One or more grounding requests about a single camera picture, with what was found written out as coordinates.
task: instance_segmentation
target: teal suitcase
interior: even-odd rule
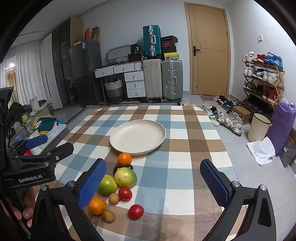
[[[161,34],[158,25],[143,27],[145,54],[151,57],[161,55]]]

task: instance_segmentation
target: beige slipper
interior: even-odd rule
[[[209,118],[210,118],[211,123],[213,124],[213,126],[215,126],[215,127],[220,126],[220,123],[218,121],[214,120],[212,116],[209,116]]]
[[[196,104],[194,103],[190,103],[190,102],[187,102],[185,104],[182,104],[183,106],[196,106]]]

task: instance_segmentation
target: white curtain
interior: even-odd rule
[[[0,88],[6,87],[5,84],[5,60],[0,63]]]
[[[29,104],[30,99],[46,99],[42,80],[39,40],[17,46],[16,79],[19,101],[22,105]]]

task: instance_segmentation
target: kiwi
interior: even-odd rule
[[[116,205],[120,201],[120,197],[118,196],[117,193],[111,193],[109,196],[109,203]]]
[[[113,223],[116,219],[114,212],[110,210],[104,210],[101,217],[107,223]]]

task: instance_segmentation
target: wooden door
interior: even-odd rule
[[[187,6],[193,48],[192,93],[226,95],[229,39],[224,11],[206,6]]]

